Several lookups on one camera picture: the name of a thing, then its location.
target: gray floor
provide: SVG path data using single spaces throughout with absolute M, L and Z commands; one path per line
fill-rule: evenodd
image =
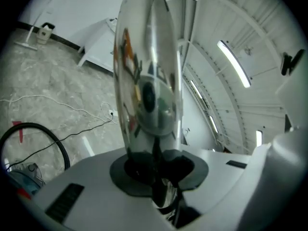
M 104 114 L 109 107 L 105 104 L 101 107 L 101 103 L 108 102 L 116 110 L 112 76 L 88 62 L 78 67 L 81 56 L 77 51 L 51 39 L 46 45 L 39 45 L 36 44 L 36 35 L 32 34 L 29 43 L 36 45 L 38 51 L 13 44 L 14 41 L 23 41 L 27 33 L 17 29 L 0 57 L 0 99 L 16 100 L 25 95 L 43 94 L 107 120 Z M 23 98 L 15 103 L 0 102 L 0 136 L 12 126 L 13 121 L 40 123 L 59 139 L 103 123 L 82 111 L 74 111 L 44 97 Z M 7 141 L 4 157 L 12 163 L 50 142 L 42 132 L 24 129 L 22 143 L 18 133 Z M 91 150 L 100 154 L 123 147 L 124 143 L 120 126 L 106 124 L 70 137 L 63 145 L 73 165 L 90 156 Z M 26 162 L 37 163 L 45 181 L 60 174 L 64 167 L 57 146 L 34 155 Z

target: reflective metal surface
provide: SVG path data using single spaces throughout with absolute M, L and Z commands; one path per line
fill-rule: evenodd
M 166 1 L 123 0 L 115 35 L 115 92 L 128 156 L 144 163 L 141 154 L 179 150 L 181 68 Z

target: black hose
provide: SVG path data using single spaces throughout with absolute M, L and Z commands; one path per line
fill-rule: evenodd
M 20 129 L 24 129 L 24 128 L 35 128 L 38 130 L 43 131 L 45 134 L 47 134 L 59 147 L 63 159 L 64 159 L 64 170 L 67 170 L 68 168 L 71 167 L 71 164 L 69 162 L 69 157 L 68 154 L 63 146 L 63 144 L 60 142 L 60 140 L 57 138 L 57 136 L 55 136 L 53 134 L 53 132 L 51 132 L 49 129 L 45 128 L 44 126 L 37 124 L 37 123 L 33 123 L 33 122 L 24 122 L 24 123 L 20 123 L 17 124 L 13 127 L 11 127 L 10 129 L 8 129 L 4 135 L 1 137 L 0 139 L 0 155 L 2 154 L 2 150 L 4 147 L 4 143 L 6 142 L 6 140 L 16 131 L 20 130 Z

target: ceiling light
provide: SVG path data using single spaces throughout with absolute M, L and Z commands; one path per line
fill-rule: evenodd
M 202 96 L 201 96 L 199 90 L 198 90 L 197 87 L 194 85 L 194 82 L 193 82 L 192 80 L 191 80 L 191 84 L 192 84 L 193 88 L 195 89 L 196 93 L 198 94 L 198 96 L 199 96 L 200 98 L 202 98 Z
M 218 133 L 218 130 L 217 130 L 217 127 L 216 127 L 216 125 L 215 125 L 215 122 L 214 122 L 213 117 L 210 116 L 210 120 L 211 120 L 211 122 L 212 122 L 212 124 L 213 124 L 213 127 L 214 127 L 214 129 L 215 129 L 215 132 Z
M 245 71 L 243 70 L 242 66 L 240 65 L 239 61 L 236 59 L 232 51 L 229 47 L 223 42 L 219 41 L 217 46 L 221 49 L 221 51 L 225 54 L 225 56 L 229 59 L 230 63 L 233 65 L 235 71 L 237 72 L 238 76 L 240 77 L 243 85 L 245 88 L 251 86 L 251 83 L 246 75 Z
M 257 130 L 256 131 L 256 136 L 257 136 L 257 147 L 258 146 L 260 146 L 261 144 L 262 144 L 262 135 L 263 135 L 263 133 L 262 133 L 262 131 L 260 131 L 260 130 Z

